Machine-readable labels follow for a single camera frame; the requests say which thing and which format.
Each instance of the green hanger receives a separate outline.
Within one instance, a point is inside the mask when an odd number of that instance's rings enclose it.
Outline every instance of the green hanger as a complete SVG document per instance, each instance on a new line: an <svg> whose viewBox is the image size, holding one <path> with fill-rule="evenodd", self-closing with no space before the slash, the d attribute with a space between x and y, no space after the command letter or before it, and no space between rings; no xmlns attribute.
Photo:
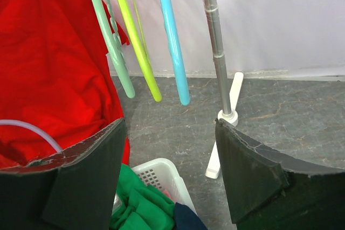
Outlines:
<svg viewBox="0 0 345 230"><path fill-rule="evenodd" d="M141 35L141 40L142 40L142 43L144 45L144 49L145 49L145 53L146 53L146 56L150 62L150 56L149 56L149 51L147 49L147 44L146 44L146 40L145 40L145 35L144 35L144 30L142 29L142 25L141 25L141 19L140 19L140 16L139 16L139 10L138 10L138 6L136 4L136 0L132 0L133 1L133 5L134 5L134 9L135 9L135 14L136 14L136 19L138 20L138 25L139 25L139 30L140 30L140 35Z"/></svg>
<svg viewBox="0 0 345 230"><path fill-rule="evenodd" d="M104 10L102 0L92 0L93 7L97 16L97 20L101 27L101 31L107 45L111 60L114 64L115 70L119 76L120 82L129 98L135 96L134 87L129 78L127 67L125 65L125 59L123 57L123 52L121 49L121 40L118 33L118 27L116 25L114 12L111 6L110 0L105 0L109 14L111 16L110 23L115 33L112 33L107 15Z"/></svg>
<svg viewBox="0 0 345 230"><path fill-rule="evenodd" d="M155 101L160 102L162 100L162 94L159 90L158 84L153 75L153 70L149 61L147 48L145 50L145 47L143 46L143 42L145 43L145 40L144 38L140 39L140 36L135 27L133 16L130 11L127 0L118 0L118 2L119 2L119 7L121 9L122 16L123 16L123 20L125 21L125 24L126 24L130 41L132 42L135 55L138 59L138 62L139 62L141 71L145 77L146 83Z"/></svg>

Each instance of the light blue hanger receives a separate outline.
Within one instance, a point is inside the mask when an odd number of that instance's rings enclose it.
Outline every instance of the light blue hanger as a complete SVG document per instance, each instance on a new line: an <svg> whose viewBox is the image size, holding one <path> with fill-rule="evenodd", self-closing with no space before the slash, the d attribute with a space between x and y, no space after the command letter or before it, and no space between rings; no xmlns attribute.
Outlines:
<svg viewBox="0 0 345 230"><path fill-rule="evenodd" d="M175 16L171 0L161 0L161 7L164 17L164 26L169 42L169 51L174 66L177 91L183 105L190 102L187 77L185 75L180 40L176 28Z"/></svg>

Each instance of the gray marble floor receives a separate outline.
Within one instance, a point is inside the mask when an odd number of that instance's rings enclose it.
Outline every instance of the gray marble floor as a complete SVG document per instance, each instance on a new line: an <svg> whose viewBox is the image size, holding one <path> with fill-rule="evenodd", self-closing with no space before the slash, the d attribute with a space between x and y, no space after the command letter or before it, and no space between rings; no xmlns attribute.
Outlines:
<svg viewBox="0 0 345 230"><path fill-rule="evenodd" d="M132 80L134 99L114 81L128 125L131 166L170 159L206 226L235 229L222 177L205 177L221 109L216 79L189 79L189 106L180 104L174 78L157 79L160 103L144 78ZM237 128L256 140L296 158L345 169L345 82L244 80L237 112Z"/></svg>

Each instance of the clear plastic tube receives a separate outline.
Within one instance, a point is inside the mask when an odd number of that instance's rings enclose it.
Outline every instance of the clear plastic tube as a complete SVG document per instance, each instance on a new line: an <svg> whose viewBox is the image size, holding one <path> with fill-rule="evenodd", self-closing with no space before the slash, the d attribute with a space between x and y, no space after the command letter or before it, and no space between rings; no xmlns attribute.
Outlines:
<svg viewBox="0 0 345 230"><path fill-rule="evenodd" d="M36 134L38 134L39 136L41 136L42 138L44 138L46 142L48 142L52 146L52 148L55 149L56 152L63 151L60 145L51 136L49 136L46 132L44 132L40 128L37 128L36 126L30 123L27 123L24 121L17 121L17 120L0 120L0 125L18 126L18 127L31 130L35 132Z"/></svg>
<svg viewBox="0 0 345 230"><path fill-rule="evenodd" d="M113 204L113 214L122 206L122 201L118 194L115 195L114 204Z"/></svg>

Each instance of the plastic hanger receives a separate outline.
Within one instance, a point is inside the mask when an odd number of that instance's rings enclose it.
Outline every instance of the plastic hanger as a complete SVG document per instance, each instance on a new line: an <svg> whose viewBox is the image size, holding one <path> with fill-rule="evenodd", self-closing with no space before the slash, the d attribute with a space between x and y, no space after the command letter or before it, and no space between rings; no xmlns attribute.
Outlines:
<svg viewBox="0 0 345 230"><path fill-rule="evenodd" d="M102 0L92 0L92 4L94 6L98 22L100 24L104 40L109 51L109 55L119 76L120 82L126 92L126 95L129 98L133 98L135 96L135 91L133 84L129 78L127 67L125 65L125 59L123 57L121 49L121 40L118 33L118 27L116 25L114 12L110 0L105 1L108 7L108 11L111 15L110 23L114 29L114 34L111 31Z"/></svg>
<svg viewBox="0 0 345 230"><path fill-rule="evenodd" d="M165 31L168 37L169 51L172 59L172 64L174 66L178 95L180 97L181 104L188 105L190 102L188 82L185 74L180 40L178 38L171 0L161 0L161 7L163 12Z"/></svg>
<svg viewBox="0 0 345 230"><path fill-rule="evenodd" d="M146 83L152 93L152 96L156 102L160 102L162 100L162 94L158 88L156 79L153 75L152 67L148 58L147 48L143 46L143 43L139 37L138 31L135 27L135 23L133 20L132 13L130 11L129 5L127 0L118 0L119 7L122 12L123 20L125 21L125 25L128 31L129 39L133 44L134 52L138 59L141 71L144 75Z"/></svg>

